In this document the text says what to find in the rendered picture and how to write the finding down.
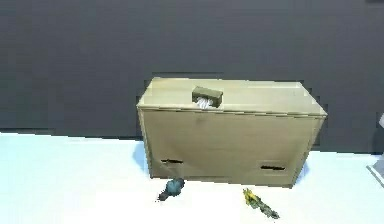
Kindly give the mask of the olive tissue box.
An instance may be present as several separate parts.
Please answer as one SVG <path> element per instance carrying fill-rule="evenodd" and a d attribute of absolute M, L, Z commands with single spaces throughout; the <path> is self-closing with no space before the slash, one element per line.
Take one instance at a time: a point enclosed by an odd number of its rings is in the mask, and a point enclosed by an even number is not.
<path fill-rule="evenodd" d="M 201 86 L 196 86 L 192 91 L 192 101 L 198 104 L 201 109 L 218 108 L 222 103 L 222 96 L 222 91 Z"/>

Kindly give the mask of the tan wooden chest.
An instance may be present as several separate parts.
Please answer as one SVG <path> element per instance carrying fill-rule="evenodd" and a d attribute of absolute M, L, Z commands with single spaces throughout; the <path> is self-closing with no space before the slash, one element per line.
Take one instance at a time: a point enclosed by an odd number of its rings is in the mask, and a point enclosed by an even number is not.
<path fill-rule="evenodd" d="M 218 108 L 196 86 L 223 92 Z M 299 82 L 161 78 L 137 104 L 153 178 L 290 188 L 327 117 Z"/>

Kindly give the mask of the dark teal lump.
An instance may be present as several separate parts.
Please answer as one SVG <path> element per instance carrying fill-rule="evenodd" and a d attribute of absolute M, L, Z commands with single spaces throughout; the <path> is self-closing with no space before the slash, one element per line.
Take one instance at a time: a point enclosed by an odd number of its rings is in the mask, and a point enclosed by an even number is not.
<path fill-rule="evenodd" d="M 159 201 L 165 201 L 168 197 L 178 196 L 185 185 L 182 178 L 172 179 L 166 183 L 165 189 L 158 195 Z"/>

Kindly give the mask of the yellow green long object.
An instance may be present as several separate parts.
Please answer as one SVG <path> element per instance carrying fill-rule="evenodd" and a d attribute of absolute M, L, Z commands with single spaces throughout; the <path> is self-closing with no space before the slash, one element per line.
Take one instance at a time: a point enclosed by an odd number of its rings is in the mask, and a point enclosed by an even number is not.
<path fill-rule="evenodd" d="M 270 206 L 265 204 L 260 197 L 255 195 L 249 188 L 243 190 L 245 203 L 252 209 L 259 209 L 266 217 L 272 219 L 279 219 L 279 214 L 273 210 Z"/>

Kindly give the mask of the grey furniture edge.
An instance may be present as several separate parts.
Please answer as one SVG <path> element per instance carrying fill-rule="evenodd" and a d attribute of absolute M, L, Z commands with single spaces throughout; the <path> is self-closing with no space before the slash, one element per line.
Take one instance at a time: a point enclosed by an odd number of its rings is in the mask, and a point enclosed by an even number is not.
<path fill-rule="evenodd" d="M 380 116 L 378 121 L 380 131 L 384 131 L 384 113 Z M 384 152 L 377 158 L 376 162 L 367 166 L 368 171 L 384 188 Z"/>

